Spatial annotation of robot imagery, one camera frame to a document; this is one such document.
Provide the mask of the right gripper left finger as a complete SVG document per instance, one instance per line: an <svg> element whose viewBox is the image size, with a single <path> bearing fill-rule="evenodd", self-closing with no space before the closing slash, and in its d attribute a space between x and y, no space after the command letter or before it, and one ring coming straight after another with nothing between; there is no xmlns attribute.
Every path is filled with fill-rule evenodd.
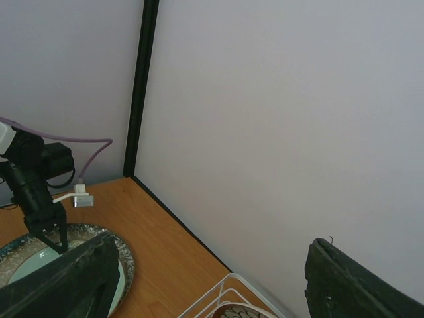
<svg viewBox="0 0 424 318"><path fill-rule="evenodd" d="M1 288L2 317L107 317L119 282L115 238L103 232L20 280Z"/></svg>

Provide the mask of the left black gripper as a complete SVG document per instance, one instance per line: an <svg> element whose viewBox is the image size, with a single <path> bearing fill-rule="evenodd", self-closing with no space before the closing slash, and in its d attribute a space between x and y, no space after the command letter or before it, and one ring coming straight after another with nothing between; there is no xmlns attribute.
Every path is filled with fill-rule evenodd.
<svg viewBox="0 0 424 318"><path fill-rule="evenodd" d="M24 224L29 233L53 249L59 255L67 252L67 219L61 203L52 203L47 188L18 189L13 192L13 201L24 214ZM50 238L58 234L59 241Z"/></svg>

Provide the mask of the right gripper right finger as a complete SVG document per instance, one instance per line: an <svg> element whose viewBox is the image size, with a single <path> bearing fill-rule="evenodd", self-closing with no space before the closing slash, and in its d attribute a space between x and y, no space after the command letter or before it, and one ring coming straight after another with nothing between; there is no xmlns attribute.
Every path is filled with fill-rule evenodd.
<svg viewBox="0 0 424 318"><path fill-rule="evenodd" d="M305 298L311 317L422 317L401 293L323 238L309 246Z"/></svg>

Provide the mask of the floral patterned plate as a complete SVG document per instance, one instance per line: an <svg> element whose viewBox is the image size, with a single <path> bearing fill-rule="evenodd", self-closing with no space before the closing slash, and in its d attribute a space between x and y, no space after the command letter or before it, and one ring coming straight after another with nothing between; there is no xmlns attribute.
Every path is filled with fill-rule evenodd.
<svg viewBox="0 0 424 318"><path fill-rule="evenodd" d="M274 318L275 315L259 307L243 303L226 303L212 312L211 318Z"/></svg>

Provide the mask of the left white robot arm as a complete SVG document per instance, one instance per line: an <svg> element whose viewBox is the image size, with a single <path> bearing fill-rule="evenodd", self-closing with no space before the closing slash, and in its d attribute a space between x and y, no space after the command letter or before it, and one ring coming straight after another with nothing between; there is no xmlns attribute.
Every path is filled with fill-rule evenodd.
<svg viewBox="0 0 424 318"><path fill-rule="evenodd" d="M63 254L68 250L66 210L49 189L70 184L75 176L72 151L61 143L1 123L1 179L23 212L29 233Z"/></svg>

